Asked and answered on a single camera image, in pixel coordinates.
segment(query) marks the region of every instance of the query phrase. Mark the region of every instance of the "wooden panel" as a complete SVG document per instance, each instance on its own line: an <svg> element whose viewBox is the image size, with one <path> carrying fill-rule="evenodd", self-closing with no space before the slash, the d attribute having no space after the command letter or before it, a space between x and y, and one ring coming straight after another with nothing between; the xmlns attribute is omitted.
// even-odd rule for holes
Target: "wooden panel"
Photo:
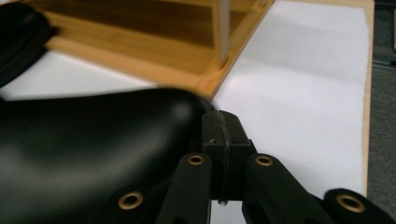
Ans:
<svg viewBox="0 0 396 224"><path fill-rule="evenodd" d="M257 9L263 0L223 1L25 2L58 28L48 48L212 96L272 4Z"/></svg>

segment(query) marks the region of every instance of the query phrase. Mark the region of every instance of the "black leather object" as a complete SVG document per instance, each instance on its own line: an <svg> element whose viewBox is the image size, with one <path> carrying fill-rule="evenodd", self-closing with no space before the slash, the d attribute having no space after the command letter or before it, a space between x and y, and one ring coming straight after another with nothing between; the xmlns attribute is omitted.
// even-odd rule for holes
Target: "black leather object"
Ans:
<svg viewBox="0 0 396 224"><path fill-rule="evenodd" d="M0 100L0 223L92 223L118 190L160 188L212 109L172 89Z"/></svg>
<svg viewBox="0 0 396 224"><path fill-rule="evenodd" d="M18 2L0 6L0 87L25 71L50 39L48 20Z"/></svg>

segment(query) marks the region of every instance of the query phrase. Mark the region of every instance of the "wooden edge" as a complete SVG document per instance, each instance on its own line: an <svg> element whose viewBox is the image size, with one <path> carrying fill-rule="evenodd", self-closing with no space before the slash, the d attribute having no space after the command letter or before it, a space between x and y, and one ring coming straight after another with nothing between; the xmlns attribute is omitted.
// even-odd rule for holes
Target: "wooden edge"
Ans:
<svg viewBox="0 0 396 224"><path fill-rule="evenodd" d="M230 1L212 0L212 27L215 60L219 68L224 66L230 49Z"/></svg>
<svg viewBox="0 0 396 224"><path fill-rule="evenodd" d="M274 3L274 0L267 0L263 7L260 6L260 3L261 1L259 0L256 6L246 15L233 32L230 38L231 48L226 64L218 68L216 61L212 61L205 71L201 82L195 87L196 92L207 95L210 100L215 97L222 81L227 77L227 74L230 72L249 39L253 36L254 31L260 25L260 21Z"/></svg>
<svg viewBox="0 0 396 224"><path fill-rule="evenodd" d="M371 87L372 87L372 67L373 67L373 41L374 41L374 9L375 2L367 1L365 7L366 22L369 27L369 55L367 55L367 75L364 90L363 127L362 127L362 149L363 149L363 189L362 194L367 197L368 163L369 163L369 143L370 143L370 108L371 108Z"/></svg>
<svg viewBox="0 0 396 224"><path fill-rule="evenodd" d="M192 89L201 79L199 75L194 73L130 56L125 57L119 53L83 45L60 36L54 36L47 43L46 48L56 49L89 62L113 67L126 74L133 71L131 76L141 77L162 86Z"/></svg>

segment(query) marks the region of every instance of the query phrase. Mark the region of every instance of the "gray carpet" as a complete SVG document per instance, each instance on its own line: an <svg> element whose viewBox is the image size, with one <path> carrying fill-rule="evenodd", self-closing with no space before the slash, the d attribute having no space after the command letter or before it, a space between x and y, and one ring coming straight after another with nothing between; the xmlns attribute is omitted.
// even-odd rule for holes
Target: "gray carpet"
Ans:
<svg viewBox="0 0 396 224"><path fill-rule="evenodd" d="M368 199L396 220L396 62L393 6L375 8Z"/></svg>

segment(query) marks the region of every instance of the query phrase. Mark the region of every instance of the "white paper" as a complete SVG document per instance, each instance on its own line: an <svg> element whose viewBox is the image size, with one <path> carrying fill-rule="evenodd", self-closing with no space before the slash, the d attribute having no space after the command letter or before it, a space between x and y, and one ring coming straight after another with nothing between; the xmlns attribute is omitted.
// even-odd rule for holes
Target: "white paper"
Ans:
<svg viewBox="0 0 396 224"><path fill-rule="evenodd" d="M20 77L0 89L7 100L94 95L153 88L152 82L48 51Z"/></svg>
<svg viewBox="0 0 396 224"><path fill-rule="evenodd" d="M277 1L214 102L238 116L259 152L280 159L309 192L362 193L369 46L362 8ZM236 210L228 214L240 219Z"/></svg>

